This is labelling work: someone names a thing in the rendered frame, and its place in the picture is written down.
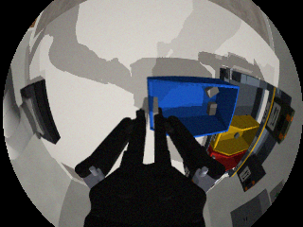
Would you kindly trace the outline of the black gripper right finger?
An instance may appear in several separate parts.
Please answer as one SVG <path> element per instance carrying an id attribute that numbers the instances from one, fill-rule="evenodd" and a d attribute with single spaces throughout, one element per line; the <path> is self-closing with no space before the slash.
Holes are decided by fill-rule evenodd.
<path id="1" fill-rule="evenodd" d="M 153 97 L 154 116 L 154 191 L 157 199 L 167 201 L 175 192 L 166 132 L 178 150 L 193 182 L 206 193 L 224 174 L 225 166 L 209 156 L 184 124 L 174 115 L 166 118 Z"/>

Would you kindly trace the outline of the yellow open bin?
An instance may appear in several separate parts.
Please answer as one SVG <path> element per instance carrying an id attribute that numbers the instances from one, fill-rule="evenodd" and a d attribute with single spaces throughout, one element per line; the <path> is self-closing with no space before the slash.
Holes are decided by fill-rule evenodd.
<path id="1" fill-rule="evenodd" d="M 213 134 L 210 146 L 213 150 L 226 155 L 232 155 L 249 148 L 259 127 L 250 114 L 235 115 L 232 118 L 229 130 L 223 133 Z M 238 132 L 239 138 L 235 139 L 234 135 Z"/>

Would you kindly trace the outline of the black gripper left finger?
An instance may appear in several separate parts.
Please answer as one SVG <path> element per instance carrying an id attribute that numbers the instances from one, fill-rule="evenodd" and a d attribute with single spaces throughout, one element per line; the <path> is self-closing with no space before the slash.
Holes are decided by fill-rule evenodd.
<path id="1" fill-rule="evenodd" d="M 143 164 L 149 123 L 147 97 L 144 97 L 142 110 L 137 110 L 135 113 L 135 119 L 123 118 L 94 152 L 76 165 L 75 172 L 90 189 L 106 177 L 129 143 L 127 150 L 123 152 L 113 189 L 122 199 L 128 199 L 134 194 L 137 165 L 138 163 Z"/>

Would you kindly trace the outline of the blue bin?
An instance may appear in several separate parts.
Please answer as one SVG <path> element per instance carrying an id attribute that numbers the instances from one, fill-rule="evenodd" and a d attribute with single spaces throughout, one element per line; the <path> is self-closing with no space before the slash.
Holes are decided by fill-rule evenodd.
<path id="1" fill-rule="evenodd" d="M 194 138 L 229 130 L 240 86 L 221 79 L 182 76 L 147 77 L 147 84 L 150 130 L 153 131 L 154 96 L 158 97 L 163 116 L 177 116 Z M 219 93 L 209 98 L 205 93 L 206 86 L 218 87 Z M 217 103 L 214 115 L 206 113 L 208 102 Z"/>

